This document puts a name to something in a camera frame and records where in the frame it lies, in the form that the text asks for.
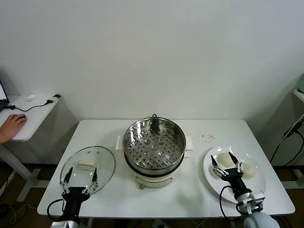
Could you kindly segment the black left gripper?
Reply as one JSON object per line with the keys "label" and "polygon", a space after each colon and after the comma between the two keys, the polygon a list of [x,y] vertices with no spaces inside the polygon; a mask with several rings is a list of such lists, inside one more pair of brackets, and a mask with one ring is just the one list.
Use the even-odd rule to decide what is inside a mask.
{"label": "black left gripper", "polygon": [[62,214],[62,220],[70,220],[80,222],[79,212],[81,204],[90,198],[90,194],[94,194],[98,187],[97,168],[95,168],[91,183],[85,187],[68,187],[73,168],[71,167],[63,179],[60,180],[61,194],[66,204]]}

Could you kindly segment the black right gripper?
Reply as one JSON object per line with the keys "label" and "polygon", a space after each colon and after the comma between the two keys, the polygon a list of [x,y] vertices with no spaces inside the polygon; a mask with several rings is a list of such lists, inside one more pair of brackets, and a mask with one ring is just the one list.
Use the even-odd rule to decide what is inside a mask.
{"label": "black right gripper", "polygon": [[232,187],[234,195],[243,195],[245,193],[249,193],[249,189],[242,181],[244,172],[243,163],[239,162],[237,157],[231,152],[229,152],[229,155],[236,167],[226,170],[221,164],[217,163],[214,157],[211,155],[212,175],[215,178],[222,178],[223,181],[228,182]]}

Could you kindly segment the person's bare hand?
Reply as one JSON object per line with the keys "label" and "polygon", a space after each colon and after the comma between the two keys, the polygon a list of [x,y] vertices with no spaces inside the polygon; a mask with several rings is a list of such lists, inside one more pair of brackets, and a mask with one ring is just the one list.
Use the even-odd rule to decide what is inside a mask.
{"label": "person's bare hand", "polygon": [[4,144],[13,139],[26,123],[24,114],[11,114],[0,127],[0,143]]}

